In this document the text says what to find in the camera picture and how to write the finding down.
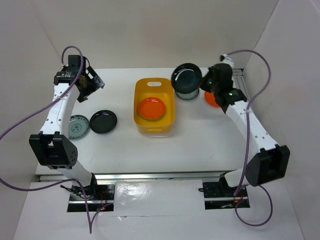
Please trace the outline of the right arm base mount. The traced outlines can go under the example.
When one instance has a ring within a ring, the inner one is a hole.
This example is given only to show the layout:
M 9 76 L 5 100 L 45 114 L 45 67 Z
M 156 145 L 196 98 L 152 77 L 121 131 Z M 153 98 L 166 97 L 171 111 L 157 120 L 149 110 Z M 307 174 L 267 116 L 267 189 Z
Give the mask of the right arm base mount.
M 221 181 L 203 182 L 198 189 L 203 193 L 206 210 L 226 210 L 238 208 L 250 208 L 250 201 L 246 188 L 243 188 L 234 196 L 236 187 L 229 187 Z

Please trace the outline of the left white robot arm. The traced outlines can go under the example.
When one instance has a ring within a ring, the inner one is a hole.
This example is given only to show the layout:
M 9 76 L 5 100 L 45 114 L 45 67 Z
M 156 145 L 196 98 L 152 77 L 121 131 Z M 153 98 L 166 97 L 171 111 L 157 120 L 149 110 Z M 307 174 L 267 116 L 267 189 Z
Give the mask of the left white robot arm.
M 99 187 L 93 173 L 79 162 L 77 147 L 69 140 L 69 123 L 76 102 L 104 87 L 104 82 L 86 57 L 69 55 L 68 64 L 54 76 L 54 95 L 46 120 L 39 133 L 29 137 L 29 144 L 41 166 L 56 170 L 68 179 L 88 200 L 97 197 Z

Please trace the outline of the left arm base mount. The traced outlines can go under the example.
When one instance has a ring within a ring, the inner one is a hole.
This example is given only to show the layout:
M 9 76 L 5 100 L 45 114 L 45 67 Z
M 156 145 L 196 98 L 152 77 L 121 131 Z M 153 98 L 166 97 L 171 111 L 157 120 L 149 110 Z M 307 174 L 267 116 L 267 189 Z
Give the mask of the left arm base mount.
M 60 187 L 70 193 L 67 212 L 80 213 L 86 211 L 85 195 L 79 186 L 72 185 L 71 187 L 66 187 L 60 185 Z M 89 191 L 89 188 L 85 187 L 88 211 L 113 212 L 115 188 L 115 184 L 98 184 L 95 186 L 94 191 Z

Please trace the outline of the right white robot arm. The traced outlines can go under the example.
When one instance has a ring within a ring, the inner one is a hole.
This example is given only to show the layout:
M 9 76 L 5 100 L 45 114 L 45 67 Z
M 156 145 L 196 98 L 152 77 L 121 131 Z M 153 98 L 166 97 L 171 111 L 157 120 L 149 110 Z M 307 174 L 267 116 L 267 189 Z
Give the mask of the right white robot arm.
M 257 187 L 283 178 L 291 154 L 286 145 L 279 145 L 268 134 L 244 93 L 233 84 L 232 67 L 218 63 L 208 68 L 201 85 L 203 90 L 213 93 L 216 103 L 246 141 L 243 167 L 226 173 L 218 184 L 223 196 L 233 192 L 236 195 L 243 186 Z

